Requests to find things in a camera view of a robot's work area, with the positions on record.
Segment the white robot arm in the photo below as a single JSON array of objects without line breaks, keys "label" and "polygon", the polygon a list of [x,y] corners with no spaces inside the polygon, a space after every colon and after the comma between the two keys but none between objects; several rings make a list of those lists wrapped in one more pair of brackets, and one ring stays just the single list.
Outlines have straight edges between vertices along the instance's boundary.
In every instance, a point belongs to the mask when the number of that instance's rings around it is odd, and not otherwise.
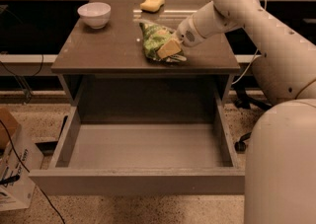
[{"label": "white robot arm", "polygon": [[211,0],[173,36],[195,46],[235,28],[260,52],[252,71],[273,105],[250,136],[244,224],[316,224],[316,46],[259,0]]}]

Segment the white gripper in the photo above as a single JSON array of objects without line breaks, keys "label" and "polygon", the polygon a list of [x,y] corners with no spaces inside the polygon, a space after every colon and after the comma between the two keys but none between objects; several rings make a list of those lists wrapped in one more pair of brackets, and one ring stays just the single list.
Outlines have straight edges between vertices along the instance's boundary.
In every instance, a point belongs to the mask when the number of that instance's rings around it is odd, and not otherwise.
[{"label": "white gripper", "polygon": [[[159,36],[168,34],[166,30],[157,31]],[[198,34],[192,17],[187,17],[178,25],[174,36],[183,46],[193,47],[201,43],[201,36]],[[173,38],[163,44],[157,51],[158,56],[163,59],[171,55],[175,55],[181,51],[180,44]]]}]

